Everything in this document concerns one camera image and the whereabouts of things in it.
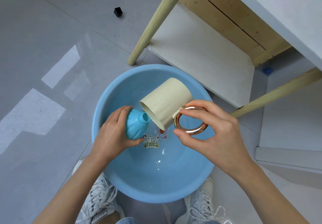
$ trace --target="black cube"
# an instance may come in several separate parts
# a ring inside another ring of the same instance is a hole
[[[114,9],[114,14],[117,16],[117,17],[120,17],[122,14],[123,14],[123,11],[121,10],[121,7],[116,7]]]

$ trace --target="wooden chair leg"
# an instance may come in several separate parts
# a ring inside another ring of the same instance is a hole
[[[179,0],[162,0],[127,61],[130,66],[134,65],[142,51],[148,45],[153,35],[178,1]]]
[[[299,88],[303,88],[306,85],[319,81],[320,79],[322,79],[322,71],[320,71],[320,69],[317,67],[312,68],[311,70],[296,77],[292,81],[272,90],[271,92],[235,110],[231,113],[231,115],[234,117],[242,116],[248,112],[251,112],[253,110],[256,110],[257,108],[260,108],[275,100],[278,100]]]

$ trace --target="cream mug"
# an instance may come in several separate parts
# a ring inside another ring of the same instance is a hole
[[[196,135],[207,128],[204,122],[195,129],[185,129],[180,126],[182,114],[180,109],[206,110],[199,106],[185,106],[193,100],[189,89],[178,79],[169,78],[142,100],[140,104],[151,120],[162,130],[166,130],[172,123],[190,135]]]

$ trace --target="rose gold handle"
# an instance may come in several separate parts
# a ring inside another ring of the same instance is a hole
[[[185,110],[205,110],[206,111],[205,108],[202,108],[199,106],[183,106],[182,108]],[[184,129],[179,124],[179,120],[180,120],[181,116],[182,116],[182,113],[180,113],[180,112],[175,116],[175,119],[174,119],[175,120],[175,122],[174,122],[175,128],[180,129],[190,135],[196,135],[196,134],[202,133],[208,126],[207,124],[205,124],[203,122],[199,127],[195,128],[195,129]]]

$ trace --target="shoelace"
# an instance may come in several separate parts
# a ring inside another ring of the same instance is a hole
[[[225,210],[225,208],[223,206],[219,206],[217,208],[216,212],[213,213],[212,201],[211,201],[210,196],[208,194],[203,194],[202,197],[204,198],[203,205],[202,205],[204,211],[200,212],[195,207],[190,207],[190,209],[189,209],[189,213],[190,213],[190,215],[191,215],[191,217],[193,219],[206,222],[206,221],[211,221],[211,220],[214,220],[214,219],[220,220],[220,219],[225,217],[226,210]],[[222,217],[216,217],[216,215],[217,215],[218,211],[220,210],[220,208],[223,209],[224,214],[223,214]],[[197,217],[197,216],[194,216],[191,213],[191,210],[194,210],[200,216],[200,218]]]
[[[108,206],[110,203],[113,202],[113,200],[115,199],[115,197],[118,193],[118,190],[116,189],[116,187],[113,184],[111,184],[107,188],[107,190],[104,190],[104,187],[106,185],[107,185],[107,183],[105,182],[105,184],[104,183],[103,184],[97,183],[92,186],[90,194],[93,194],[93,195],[89,199],[89,202],[92,203],[92,205],[90,207],[85,207],[84,205],[82,206],[81,212],[82,212],[84,218],[82,220],[76,221],[76,223],[86,221],[86,220],[92,218],[94,215],[96,215],[98,212],[100,212],[104,207]],[[110,194],[109,198],[107,199],[107,194],[109,193],[109,190],[112,188],[113,188],[112,193]]]

